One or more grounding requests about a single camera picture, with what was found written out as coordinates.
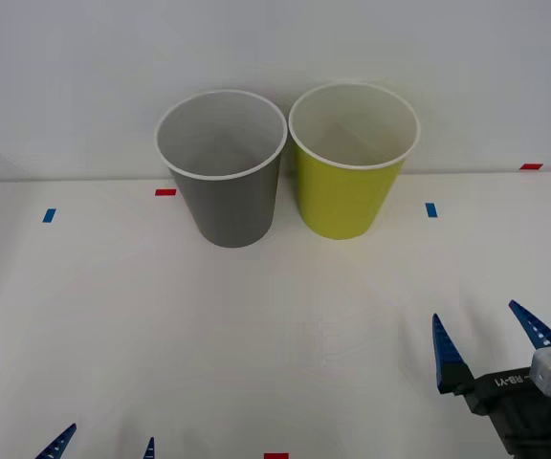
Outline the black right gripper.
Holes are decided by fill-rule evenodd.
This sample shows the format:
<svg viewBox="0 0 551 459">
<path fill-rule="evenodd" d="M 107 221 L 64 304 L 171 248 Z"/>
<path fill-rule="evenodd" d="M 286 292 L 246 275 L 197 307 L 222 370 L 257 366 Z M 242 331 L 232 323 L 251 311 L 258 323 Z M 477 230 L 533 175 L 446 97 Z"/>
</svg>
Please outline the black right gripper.
<svg viewBox="0 0 551 459">
<path fill-rule="evenodd" d="M 545 323 L 515 300 L 509 308 L 536 350 L 551 347 Z M 437 314 L 432 342 L 440 394 L 463 395 L 473 414 L 489 417 L 511 457 L 551 458 L 551 396 L 538 389 L 528 367 L 474 377 Z"/>
</svg>

